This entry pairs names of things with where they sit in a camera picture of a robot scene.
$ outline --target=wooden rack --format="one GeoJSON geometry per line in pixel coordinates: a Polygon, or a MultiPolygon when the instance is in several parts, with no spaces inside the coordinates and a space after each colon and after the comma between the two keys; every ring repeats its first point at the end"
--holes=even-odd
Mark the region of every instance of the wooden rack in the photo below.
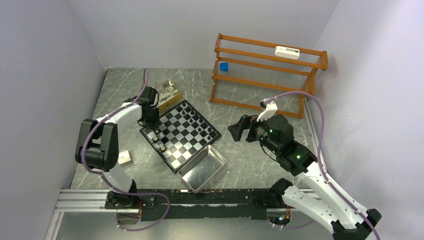
{"type": "MultiPolygon", "coordinates": [[[[316,51],[295,46],[257,41],[235,36],[218,34],[215,44],[216,59],[213,67],[213,86],[210,92],[209,101],[227,104],[247,109],[259,110],[258,105],[249,105],[235,101],[229,101],[214,97],[218,80],[235,82],[239,84],[256,87],[275,89],[282,92],[303,91],[315,94],[315,75],[318,69],[325,71],[328,67],[328,57],[326,51],[316,51]],[[289,47],[300,50],[300,57],[297,60],[279,57],[274,55],[276,46],[289,47]],[[229,64],[229,71],[219,70],[220,62],[229,64]],[[232,75],[231,70],[238,69],[237,75],[232,75]],[[254,72],[261,70],[261,74],[250,76],[249,79],[240,77],[242,72],[254,72]],[[267,82],[267,78],[275,79],[275,83],[267,82]]],[[[298,112],[277,111],[278,114],[303,118],[305,96],[299,95],[298,112]]]]}

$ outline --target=small box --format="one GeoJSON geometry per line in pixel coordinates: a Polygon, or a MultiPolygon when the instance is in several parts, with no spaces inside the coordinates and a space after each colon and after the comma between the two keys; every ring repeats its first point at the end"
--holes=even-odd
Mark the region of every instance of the small box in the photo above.
{"type": "Polygon", "coordinates": [[[159,94],[159,104],[157,105],[159,112],[162,112],[183,98],[181,90],[170,80],[162,82],[155,86],[154,89],[159,94]]]}
{"type": "Polygon", "coordinates": [[[125,167],[133,163],[133,159],[131,158],[131,154],[128,150],[119,153],[118,163],[121,167],[125,167]]]}

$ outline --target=chessboard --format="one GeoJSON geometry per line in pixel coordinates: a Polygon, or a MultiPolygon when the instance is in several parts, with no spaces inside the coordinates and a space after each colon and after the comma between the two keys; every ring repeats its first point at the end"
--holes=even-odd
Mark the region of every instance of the chessboard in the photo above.
{"type": "Polygon", "coordinates": [[[160,122],[159,130],[143,128],[140,132],[174,173],[221,137],[187,100],[160,116],[160,122]]]}

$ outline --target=blue cube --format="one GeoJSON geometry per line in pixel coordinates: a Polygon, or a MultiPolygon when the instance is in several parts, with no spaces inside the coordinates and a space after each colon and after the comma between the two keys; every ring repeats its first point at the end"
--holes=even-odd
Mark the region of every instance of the blue cube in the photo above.
{"type": "Polygon", "coordinates": [[[219,70],[223,72],[228,72],[228,62],[221,62],[219,64],[219,70]]]}

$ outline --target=cable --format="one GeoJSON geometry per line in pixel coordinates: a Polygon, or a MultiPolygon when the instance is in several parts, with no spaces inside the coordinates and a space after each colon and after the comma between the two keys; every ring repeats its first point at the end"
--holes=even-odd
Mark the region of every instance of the cable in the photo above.
{"type": "MultiPolygon", "coordinates": [[[[277,96],[271,97],[270,99],[265,101],[265,104],[269,104],[270,102],[274,101],[275,99],[281,98],[283,96],[286,95],[290,95],[290,94],[302,94],[305,95],[307,97],[310,97],[315,103],[316,105],[318,105],[319,108],[319,112],[321,113],[321,128],[319,131],[319,135],[318,135],[318,156],[317,156],[317,160],[318,160],[318,166],[319,166],[319,170],[321,171],[322,176],[324,177],[325,181],[328,183],[328,185],[334,190],[334,192],[337,193],[337,195],[339,195],[340,198],[342,198],[355,212],[358,212],[358,208],[351,203],[351,201],[349,201],[337,188],[336,186],[333,185],[333,183],[331,183],[329,181],[329,178],[327,177],[327,172],[324,170],[324,164],[323,161],[321,160],[321,148],[322,148],[322,142],[323,142],[323,133],[324,133],[324,110],[323,110],[323,106],[321,106],[320,102],[318,101],[318,99],[316,97],[314,97],[313,95],[304,92],[304,91],[288,91],[288,92],[284,92],[281,93],[277,96]]],[[[359,216],[361,216],[361,218],[366,222],[366,224],[368,224],[369,228],[372,230],[372,232],[374,233],[375,237],[377,238],[377,240],[380,240],[380,236],[377,233],[377,230],[374,228],[374,226],[371,224],[371,222],[367,219],[367,217],[365,217],[364,214],[362,214],[362,212],[358,212],[359,216]]]]}
{"type": "Polygon", "coordinates": [[[277,162],[277,160],[275,160],[274,158],[272,158],[264,149],[264,145],[262,145],[262,143],[259,144],[260,148],[262,149],[263,153],[266,154],[272,161],[277,162]]]}
{"type": "Polygon", "coordinates": [[[157,221],[155,221],[151,225],[146,226],[146,227],[142,227],[142,228],[138,228],[138,229],[128,229],[128,228],[122,227],[119,224],[117,225],[118,228],[120,228],[120,229],[122,229],[124,231],[130,231],[130,232],[136,232],[136,231],[146,230],[146,229],[149,229],[149,228],[157,225],[158,223],[160,223],[166,217],[166,215],[168,214],[168,212],[170,210],[170,205],[171,205],[170,199],[165,194],[158,193],[158,192],[152,192],[152,193],[132,193],[132,192],[122,191],[121,189],[116,188],[115,186],[113,186],[106,179],[106,177],[101,172],[94,171],[94,170],[90,169],[90,167],[87,165],[87,162],[86,162],[86,150],[87,150],[87,146],[89,145],[90,139],[93,137],[93,134],[96,132],[96,130],[100,127],[101,124],[103,124],[104,122],[106,122],[107,120],[109,120],[111,117],[113,117],[114,115],[116,115],[120,111],[122,111],[122,110],[124,110],[124,109],[126,109],[128,107],[131,107],[131,106],[133,106],[136,103],[136,101],[143,94],[143,92],[144,92],[144,90],[146,88],[148,79],[149,79],[149,70],[147,68],[145,68],[144,71],[143,71],[143,87],[141,88],[141,91],[140,91],[140,93],[138,93],[137,97],[130,104],[128,104],[126,106],[119,107],[118,109],[114,110],[110,114],[106,115],[106,117],[104,117],[102,120],[100,120],[93,127],[93,129],[90,131],[90,133],[88,134],[87,138],[85,139],[84,145],[82,146],[82,150],[81,150],[81,162],[82,162],[82,165],[84,166],[85,170],[87,170],[91,174],[97,174],[97,175],[99,175],[101,177],[101,179],[104,181],[104,183],[106,183],[106,185],[111,188],[111,190],[113,190],[113,191],[115,191],[117,193],[120,193],[120,194],[125,194],[125,195],[130,195],[130,196],[151,196],[151,195],[154,195],[154,196],[161,196],[161,197],[163,197],[163,198],[166,199],[167,207],[166,207],[165,213],[163,214],[163,216],[160,219],[158,219],[157,221]]]}

